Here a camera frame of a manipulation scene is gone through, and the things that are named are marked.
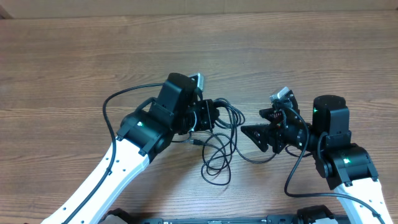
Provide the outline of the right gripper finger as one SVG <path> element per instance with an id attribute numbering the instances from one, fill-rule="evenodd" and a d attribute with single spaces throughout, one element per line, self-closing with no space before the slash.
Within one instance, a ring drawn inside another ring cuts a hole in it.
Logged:
<path id="1" fill-rule="evenodd" d="M 268 120 L 270 123 L 280 123 L 284 121 L 284 112 L 279 109 L 266 108 L 259 111 L 260 117 Z"/>
<path id="2" fill-rule="evenodd" d="M 274 124 L 255 124 L 241 126 L 241 132 L 245 134 L 262 152 L 266 152 L 271 146 L 274 149 L 274 140 L 271 140 L 272 132 L 275 130 Z"/>

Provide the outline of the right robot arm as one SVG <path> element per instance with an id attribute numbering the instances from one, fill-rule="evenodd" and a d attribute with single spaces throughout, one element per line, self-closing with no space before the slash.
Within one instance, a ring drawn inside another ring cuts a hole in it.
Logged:
<path id="1" fill-rule="evenodd" d="M 334 197 L 340 201 L 350 223 L 392 223 L 382 193 L 379 174 L 365 148 L 353 143 L 349 109 L 343 97 L 318 96 L 313 101 L 312 122 L 300 115 L 292 90 L 284 87 L 270 97 L 271 107 L 260 110 L 267 124 L 242 126 L 241 131 L 263 152 L 280 153 L 287 146 L 301 151 L 297 160 L 313 157 L 330 192 L 293 194 L 288 191 L 298 166 L 284 185 L 293 198 Z"/>

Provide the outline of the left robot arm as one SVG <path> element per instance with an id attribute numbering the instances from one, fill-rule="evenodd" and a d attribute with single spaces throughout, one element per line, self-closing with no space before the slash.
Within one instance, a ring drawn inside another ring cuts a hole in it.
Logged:
<path id="1" fill-rule="evenodd" d="M 44 223 L 99 223 L 121 192 L 154 158 L 170 146 L 176 134 L 215 127 L 219 112 L 203 99 L 204 77 L 171 73 L 160 83 L 159 95 L 141 103 L 110 131 L 106 154 L 74 194 Z"/>

